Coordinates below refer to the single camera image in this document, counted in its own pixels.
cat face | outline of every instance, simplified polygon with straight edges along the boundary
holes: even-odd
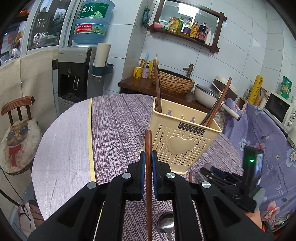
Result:
[[[17,124],[17,125],[12,125],[10,127],[6,143],[8,146],[16,146],[20,143],[22,143],[28,135],[28,121],[25,120],[24,122]]]

spoon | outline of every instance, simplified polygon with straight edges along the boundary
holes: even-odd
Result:
[[[168,240],[172,240],[171,232],[175,229],[173,212],[163,213],[157,220],[157,229],[168,235]]]

metal screw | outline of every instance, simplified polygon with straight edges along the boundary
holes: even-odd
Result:
[[[202,182],[202,187],[203,188],[209,188],[211,186],[211,184],[207,181]]]
[[[173,179],[173,178],[175,178],[176,177],[176,174],[175,173],[173,173],[173,172],[168,172],[167,173],[167,178],[169,178],[169,179]]]
[[[88,187],[89,189],[93,189],[93,188],[96,187],[96,183],[95,183],[95,182],[90,182],[90,183],[87,184],[87,187]]]
[[[131,178],[131,174],[129,172],[125,172],[125,173],[122,174],[122,177],[124,179],[129,179],[129,178]]]

microwave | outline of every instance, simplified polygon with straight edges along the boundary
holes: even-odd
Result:
[[[264,111],[287,134],[295,125],[296,106],[276,93],[270,93]]]

spoon handle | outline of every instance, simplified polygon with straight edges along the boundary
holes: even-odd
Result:
[[[173,239],[172,239],[172,235],[171,235],[170,233],[167,233],[167,235],[168,235],[168,240],[169,240],[169,241],[173,241]]]

